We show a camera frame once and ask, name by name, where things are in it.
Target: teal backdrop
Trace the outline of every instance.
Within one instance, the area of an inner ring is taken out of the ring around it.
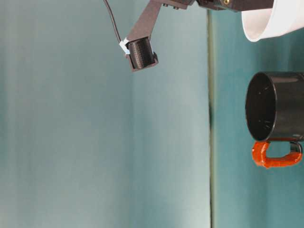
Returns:
[[[162,8],[160,63],[133,75],[133,228],[210,227],[207,21],[196,3]]]
[[[111,0],[122,38],[147,0]],[[130,72],[102,0],[0,0],[0,227],[210,225],[207,14]]]
[[[284,169],[257,167],[245,120],[245,98],[259,71],[304,71],[304,30],[250,43],[241,15],[210,13],[212,94],[213,227],[302,227],[304,163]],[[284,156],[288,143],[271,145],[269,157]]]
[[[0,0],[0,28],[0,227],[130,227],[132,75],[103,2]]]

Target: black cable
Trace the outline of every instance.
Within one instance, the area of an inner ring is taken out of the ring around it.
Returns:
[[[109,5],[109,3],[108,3],[107,0],[104,0],[104,3],[105,3],[106,8],[109,11],[109,14],[110,14],[110,17],[111,17],[111,21],[112,21],[112,24],[113,24],[113,28],[114,28],[114,32],[115,32],[116,38],[118,40],[118,43],[120,43],[122,41],[122,39],[120,38],[120,35],[119,35],[118,29],[117,29],[117,26],[116,26],[116,22],[115,22],[115,19],[114,19],[111,7],[110,7],[110,5]]]

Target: orange mug handle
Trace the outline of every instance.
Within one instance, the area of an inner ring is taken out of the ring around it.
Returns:
[[[268,158],[266,155],[270,142],[256,142],[252,148],[252,158],[257,166],[267,169],[287,167],[298,164],[303,158],[302,146],[298,142],[290,142],[290,153],[283,158]]]

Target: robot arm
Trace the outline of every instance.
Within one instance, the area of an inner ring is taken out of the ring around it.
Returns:
[[[151,47],[151,34],[162,6],[186,10],[195,0],[150,0],[127,38],[120,43],[133,72],[158,64],[157,55]],[[274,0],[196,0],[199,6],[210,10],[269,9]]]

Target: black mug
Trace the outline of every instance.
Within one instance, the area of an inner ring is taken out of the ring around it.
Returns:
[[[246,121],[256,143],[252,156],[258,166],[286,167],[303,157],[304,73],[259,72],[251,80],[246,98]],[[283,158],[268,158],[272,141],[290,142]]]

